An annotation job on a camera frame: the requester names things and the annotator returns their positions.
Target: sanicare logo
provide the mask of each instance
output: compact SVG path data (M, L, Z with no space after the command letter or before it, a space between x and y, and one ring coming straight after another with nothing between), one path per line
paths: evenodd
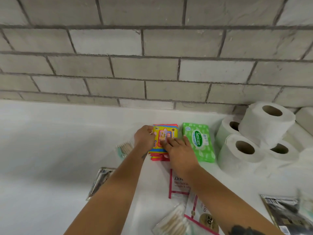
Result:
M193 144L198 148L201 147L203 144L201 133L198 130L195 130L193 131L192 137L193 137Z

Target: hand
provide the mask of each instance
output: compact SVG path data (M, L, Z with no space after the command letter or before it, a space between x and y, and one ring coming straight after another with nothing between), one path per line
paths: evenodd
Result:
M166 151L168 151L172 169L179 177L182 177L185 180L189 173L200 166L197 157L186 136L183 137L183 140L179 138L167 139L168 143L165 140L162 140L161 145Z
M150 151L154 146L155 133L152 133L153 126L144 125L134 135L135 146L139 146L144 151Z

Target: green wet wipes pack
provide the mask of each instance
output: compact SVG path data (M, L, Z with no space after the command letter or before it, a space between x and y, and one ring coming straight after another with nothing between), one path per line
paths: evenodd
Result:
M182 133L193 148L199 162L215 162L209 127L205 124L183 123Z

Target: tile wall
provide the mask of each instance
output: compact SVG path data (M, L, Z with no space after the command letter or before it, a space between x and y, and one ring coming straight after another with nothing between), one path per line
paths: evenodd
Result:
M0 0L0 98L313 106L313 0Z

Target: forearm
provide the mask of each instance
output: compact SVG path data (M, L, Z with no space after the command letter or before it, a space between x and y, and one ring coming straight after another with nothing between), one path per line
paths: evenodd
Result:
M65 235L120 234L146 157L136 146L81 210Z
M283 235L270 221L202 167L189 172L184 180L206 205L225 234L229 234L233 226L240 225L265 235Z

